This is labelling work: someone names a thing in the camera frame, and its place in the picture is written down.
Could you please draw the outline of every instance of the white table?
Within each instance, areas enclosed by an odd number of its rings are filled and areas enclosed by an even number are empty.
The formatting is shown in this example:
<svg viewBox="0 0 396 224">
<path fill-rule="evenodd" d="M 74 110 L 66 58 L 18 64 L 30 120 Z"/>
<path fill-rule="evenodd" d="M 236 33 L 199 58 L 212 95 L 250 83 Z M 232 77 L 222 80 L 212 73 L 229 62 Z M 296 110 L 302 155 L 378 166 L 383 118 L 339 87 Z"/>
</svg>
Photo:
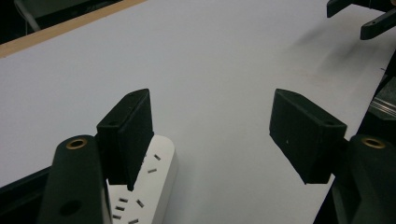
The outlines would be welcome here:
<svg viewBox="0 0 396 224">
<path fill-rule="evenodd" d="M 326 1 L 148 0 L 0 59 L 0 186 L 51 164 L 127 92 L 151 91 L 179 172 L 164 223 L 311 223 L 330 185 L 303 184 L 269 136 L 276 88 L 359 128 L 395 49 L 360 41 L 380 15 Z"/>
</svg>

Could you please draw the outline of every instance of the outlet slot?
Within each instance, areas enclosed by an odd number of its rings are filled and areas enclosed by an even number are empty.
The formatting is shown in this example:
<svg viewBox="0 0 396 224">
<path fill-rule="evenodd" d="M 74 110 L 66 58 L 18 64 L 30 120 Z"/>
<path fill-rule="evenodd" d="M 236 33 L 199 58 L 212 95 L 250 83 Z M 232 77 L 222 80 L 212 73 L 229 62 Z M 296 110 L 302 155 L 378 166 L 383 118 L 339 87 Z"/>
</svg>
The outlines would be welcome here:
<svg viewBox="0 0 396 224">
<path fill-rule="evenodd" d="M 124 198 L 119 198 L 119 201 L 122 203 L 128 203 L 128 199 L 124 199 Z"/>
<path fill-rule="evenodd" d="M 128 224 L 135 224 L 135 223 L 138 223 L 138 222 L 139 222 L 139 219 L 135 219 L 135 220 L 132 220 L 132 221 L 128 222 Z"/>
<path fill-rule="evenodd" d="M 137 202 L 137 204 L 139 204 L 140 207 L 144 207 L 145 206 L 142 202 L 140 202 L 140 200 L 137 200 L 136 202 Z"/>
<path fill-rule="evenodd" d="M 124 207 L 119 207 L 119 206 L 116 206 L 116 209 L 117 209 L 117 210 L 120 210 L 120 211 L 122 211 L 122 212 L 125 210 Z"/>
</svg>

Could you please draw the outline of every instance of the brown edge strip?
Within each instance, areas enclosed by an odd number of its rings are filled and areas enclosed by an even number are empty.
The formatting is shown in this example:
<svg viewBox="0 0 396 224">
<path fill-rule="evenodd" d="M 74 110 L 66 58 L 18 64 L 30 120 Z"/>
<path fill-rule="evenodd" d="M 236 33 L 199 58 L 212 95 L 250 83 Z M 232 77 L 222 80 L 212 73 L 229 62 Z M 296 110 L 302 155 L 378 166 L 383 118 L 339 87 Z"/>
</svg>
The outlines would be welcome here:
<svg viewBox="0 0 396 224">
<path fill-rule="evenodd" d="M 65 21 L 60 24 L 51 26 L 50 28 L 9 41 L 5 44 L 0 45 L 0 58 L 5 58 L 10 54 L 30 48 L 55 36 L 72 31 L 92 21 L 97 21 L 103 17 L 121 11 L 125 8 L 143 3 L 145 1 L 147 0 L 123 0 L 108 7 L 103 7 L 94 12 L 74 18 L 73 20 Z"/>
</svg>

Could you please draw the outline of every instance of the white power strip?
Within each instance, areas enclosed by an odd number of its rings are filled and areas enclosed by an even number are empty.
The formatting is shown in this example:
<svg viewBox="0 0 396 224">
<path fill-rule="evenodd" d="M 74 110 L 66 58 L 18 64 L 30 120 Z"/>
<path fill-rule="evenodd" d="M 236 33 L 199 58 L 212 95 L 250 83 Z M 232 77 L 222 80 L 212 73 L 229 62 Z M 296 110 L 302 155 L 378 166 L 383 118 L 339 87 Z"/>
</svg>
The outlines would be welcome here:
<svg viewBox="0 0 396 224">
<path fill-rule="evenodd" d="M 171 140 L 154 135 L 134 184 L 108 186 L 114 224 L 160 224 L 177 174 L 177 155 Z"/>
</svg>

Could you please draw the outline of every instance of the power outlet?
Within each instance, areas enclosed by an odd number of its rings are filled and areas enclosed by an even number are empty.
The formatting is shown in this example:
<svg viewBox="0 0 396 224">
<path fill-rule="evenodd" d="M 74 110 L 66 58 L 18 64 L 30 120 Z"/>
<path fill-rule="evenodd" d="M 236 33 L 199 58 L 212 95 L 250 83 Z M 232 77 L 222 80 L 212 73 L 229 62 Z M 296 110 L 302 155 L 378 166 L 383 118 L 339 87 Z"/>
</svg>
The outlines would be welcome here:
<svg viewBox="0 0 396 224">
<path fill-rule="evenodd" d="M 177 175 L 175 146 L 166 137 L 154 135 L 134 184 L 108 186 L 114 224 L 160 224 Z"/>
</svg>

